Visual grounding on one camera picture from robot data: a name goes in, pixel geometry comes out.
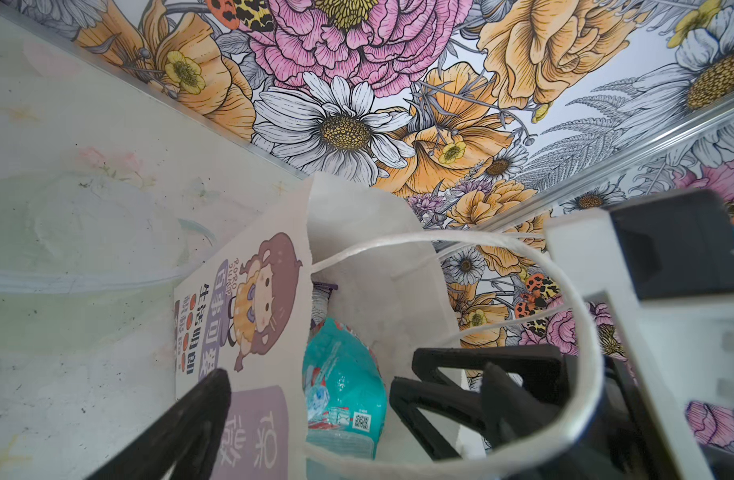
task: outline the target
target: butterfly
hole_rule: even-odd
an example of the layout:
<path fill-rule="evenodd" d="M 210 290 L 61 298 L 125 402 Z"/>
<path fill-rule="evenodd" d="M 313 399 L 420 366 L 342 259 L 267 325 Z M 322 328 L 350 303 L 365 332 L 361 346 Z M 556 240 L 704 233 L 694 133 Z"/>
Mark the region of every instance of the butterfly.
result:
<path fill-rule="evenodd" d="M 244 24 L 253 32 L 273 32 L 276 24 L 268 0 L 207 0 L 209 11 L 231 30 Z"/>
<path fill-rule="evenodd" d="M 545 274 L 534 274 L 524 283 L 527 292 L 521 294 L 522 301 L 514 305 L 516 318 L 525 318 L 548 306 L 548 301 L 559 295 L 559 287 Z M 545 336 L 547 319 L 527 322 L 524 328 L 537 336 Z"/>

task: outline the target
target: purple banner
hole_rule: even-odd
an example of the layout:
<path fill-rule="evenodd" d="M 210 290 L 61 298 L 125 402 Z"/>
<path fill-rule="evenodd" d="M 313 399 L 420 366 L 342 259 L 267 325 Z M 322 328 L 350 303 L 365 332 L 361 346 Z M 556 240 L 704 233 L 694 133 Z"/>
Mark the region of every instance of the purple banner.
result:
<path fill-rule="evenodd" d="M 207 322 L 204 325 L 204 343 L 199 360 L 199 381 L 218 365 L 220 350 L 220 332 L 226 328 L 228 321 L 228 300 L 226 298 L 226 278 L 228 276 L 228 261 L 224 260 L 215 274 L 215 284 L 212 288 L 212 298 L 209 301 Z"/>
<path fill-rule="evenodd" d="M 289 417 L 279 386 L 231 394 L 212 480 L 286 480 Z"/>

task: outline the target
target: cartoon girl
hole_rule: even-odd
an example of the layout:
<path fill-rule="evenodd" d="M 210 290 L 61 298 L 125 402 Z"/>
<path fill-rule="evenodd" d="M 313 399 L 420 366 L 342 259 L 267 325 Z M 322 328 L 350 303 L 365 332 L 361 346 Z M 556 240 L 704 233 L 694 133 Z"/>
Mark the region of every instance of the cartoon girl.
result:
<path fill-rule="evenodd" d="M 238 274 L 247 274 L 247 280 L 237 284 L 228 308 L 232 322 L 227 340 L 239 348 L 234 370 L 242 370 L 242 360 L 250 353 L 265 355 L 282 334 L 295 304 L 301 266 L 284 233 L 261 243 L 257 255 L 242 264 Z"/>

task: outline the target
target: white paper bag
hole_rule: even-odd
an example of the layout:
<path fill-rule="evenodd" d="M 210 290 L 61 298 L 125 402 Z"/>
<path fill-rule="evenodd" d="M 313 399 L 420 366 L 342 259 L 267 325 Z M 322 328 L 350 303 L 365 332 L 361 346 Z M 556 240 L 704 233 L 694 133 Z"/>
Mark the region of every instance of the white paper bag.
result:
<path fill-rule="evenodd" d="M 302 362 L 311 322 L 311 266 L 373 238 L 419 231 L 401 198 L 317 174 L 178 285 L 176 397 L 216 367 L 228 371 L 234 391 L 213 478 L 304 478 Z M 254 330 L 228 314 L 246 317 L 239 313 L 246 306 L 234 296 L 244 296 L 248 277 L 255 282 Z M 416 346 L 458 331 L 430 243 L 363 252 L 314 279 L 340 286 L 329 315 L 372 349 L 387 385 L 395 376 L 414 378 Z M 242 332 L 252 341 L 237 340 Z M 432 421 L 455 441 L 458 424 L 438 416 Z M 391 409 L 376 459 L 430 462 Z"/>

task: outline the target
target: white rope handle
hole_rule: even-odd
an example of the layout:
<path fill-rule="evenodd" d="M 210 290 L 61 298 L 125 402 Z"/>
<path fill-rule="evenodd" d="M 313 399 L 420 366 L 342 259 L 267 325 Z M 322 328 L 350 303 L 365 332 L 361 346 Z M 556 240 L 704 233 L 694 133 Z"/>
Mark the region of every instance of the white rope handle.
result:
<path fill-rule="evenodd" d="M 570 308 L 573 311 L 575 335 L 579 347 L 577 355 L 578 379 L 570 400 L 561 410 L 556 420 L 530 436 L 519 438 L 495 449 L 486 458 L 473 460 L 443 460 L 430 464 L 374 462 L 360 458 L 338 456 L 310 443 L 304 445 L 306 456 L 353 480 L 373 480 L 376 478 L 400 478 L 403 480 L 416 478 L 422 478 L 423 480 L 431 478 L 438 478 L 439 480 L 449 478 L 468 479 L 478 478 L 479 475 L 485 474 L 496 478 L 513 475 L 527 468 L 538 466 L 561 454 L 577 442 L 591 420 L 602 393 L 603 359 L 599 338 L 596 334 L 596 323 L 585 307 L 583 298 L 562 269 L 554 264 L 548 255 L 514 237 L 514 235 L 506 236 L 471 230 L 430 230 L 382 236 L 354 245 L 339 254 L 317 262 L 312 267 L 312 273 L 333 266 L 352 255 L 379 246 L 431 242 L 434 240 L 502 246 L 539 264 L 561 289 L 565 301 L 561 309 Z M 546 314 L 547 312 L 541 312 L 537 316 Z M 468 329 L 460 332 L 460 334 L 461 336 L 467 336 L 473 330 Z"/>

